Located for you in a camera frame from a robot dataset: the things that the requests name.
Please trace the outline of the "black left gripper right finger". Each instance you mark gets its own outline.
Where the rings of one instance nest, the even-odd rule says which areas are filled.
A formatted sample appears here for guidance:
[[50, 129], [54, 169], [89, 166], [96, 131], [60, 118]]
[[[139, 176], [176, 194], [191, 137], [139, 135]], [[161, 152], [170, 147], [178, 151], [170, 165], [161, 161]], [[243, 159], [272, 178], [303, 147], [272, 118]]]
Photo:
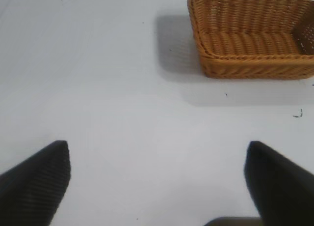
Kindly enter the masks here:
[[314, 176], [260, 141], [250, 142], [244, 175], [265, 226], [314, 224]]

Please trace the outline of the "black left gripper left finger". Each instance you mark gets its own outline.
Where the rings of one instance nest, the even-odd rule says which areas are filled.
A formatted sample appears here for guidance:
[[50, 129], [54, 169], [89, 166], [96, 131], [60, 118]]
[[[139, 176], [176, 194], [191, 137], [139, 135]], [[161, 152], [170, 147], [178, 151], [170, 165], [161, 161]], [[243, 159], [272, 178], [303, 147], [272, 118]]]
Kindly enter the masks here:
[[66, 141], [54, 141], [0, 176], [0, 224], [48, 226], [71, 179]]

